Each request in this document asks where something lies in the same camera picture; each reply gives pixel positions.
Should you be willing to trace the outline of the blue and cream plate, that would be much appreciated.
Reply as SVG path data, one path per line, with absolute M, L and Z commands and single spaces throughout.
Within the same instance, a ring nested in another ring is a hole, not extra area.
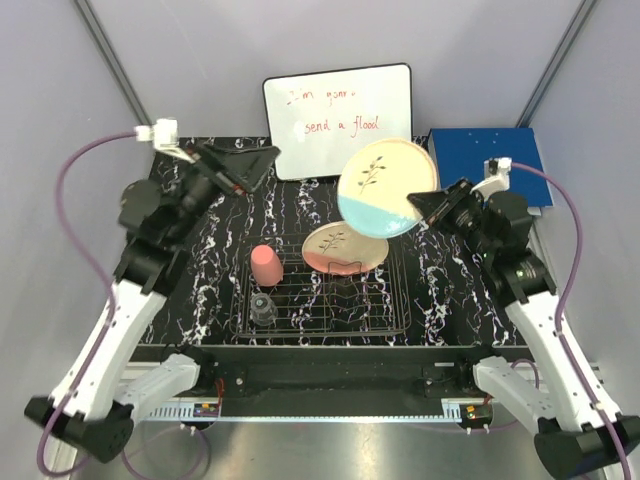
M 427 151 L 390 138 L 364 147 L 347 162 L 337 184 L 337 204 L 342 219 L 356 232 L 389 239 L 422 219 L 408 195 L 438 188 L 437 167 Z

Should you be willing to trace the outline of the pink and cream plate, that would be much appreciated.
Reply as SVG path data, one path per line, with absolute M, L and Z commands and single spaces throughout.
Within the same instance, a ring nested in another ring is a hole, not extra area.
M 380 266 L 389 254 L 389 243 L 386 239 L 361 235 L 346 222 L 339 221 L 310 233 L 301 254 L 314 270 L 349 276 L 367 273 Z

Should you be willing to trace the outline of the pink plastic cup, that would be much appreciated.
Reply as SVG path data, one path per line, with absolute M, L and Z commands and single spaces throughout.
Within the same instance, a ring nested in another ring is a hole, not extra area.
M 276 286 L 284 275 L 283 265 L 269 245 L 258 245 L 250 255 L 250 264 L 253 277 L 259 286 Z

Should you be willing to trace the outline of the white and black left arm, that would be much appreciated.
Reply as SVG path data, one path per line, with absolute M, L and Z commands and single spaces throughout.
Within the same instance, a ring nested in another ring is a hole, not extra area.
M 187 166 L 164 190 L 151 179 L 123 191 L 119 224 L 127 245 L 112 276 L 108 300 L 69 374 L 47 396 L 34 396 L 25 416 L 46 436 L 108 463 L 125 448 L 135 426 L 182 393 L 208 394 L 215 360 L 197 347 L 170 354 L 125 387 L 119 382 L 142 334 L 163 308 L 189 262 L 187 237 L 221 196 L 253 193 L 280 150 L 229 150 L 198 142 L 183 151 Z

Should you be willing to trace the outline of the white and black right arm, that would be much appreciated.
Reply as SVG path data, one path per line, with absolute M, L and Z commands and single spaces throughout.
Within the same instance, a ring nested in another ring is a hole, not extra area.
M 433 229 L 462 238 L 479 257 L 493 302 L 526 342 L 546 389 L 540 391 L 491 347 L 475 347 L 454 371 L 466 396 L 501 403 L 532 435 L 539 460 L 555 479 L 619 464 L 639 445 L 639 418 L 625 415 L 581 352 L 557 287 L 529 247 L 533 217 L 525 197 L 501 191 L 483 197 L 466 180 L 445 190 L 411 193 L 408 201 Z

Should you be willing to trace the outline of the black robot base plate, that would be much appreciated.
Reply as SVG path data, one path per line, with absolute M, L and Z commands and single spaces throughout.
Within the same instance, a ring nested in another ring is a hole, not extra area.
M 411 418 L 476 397 L 471 363 L 504 350 L 467 347 L 190 347 L 224 384 L 223 413 L 247 419 Z

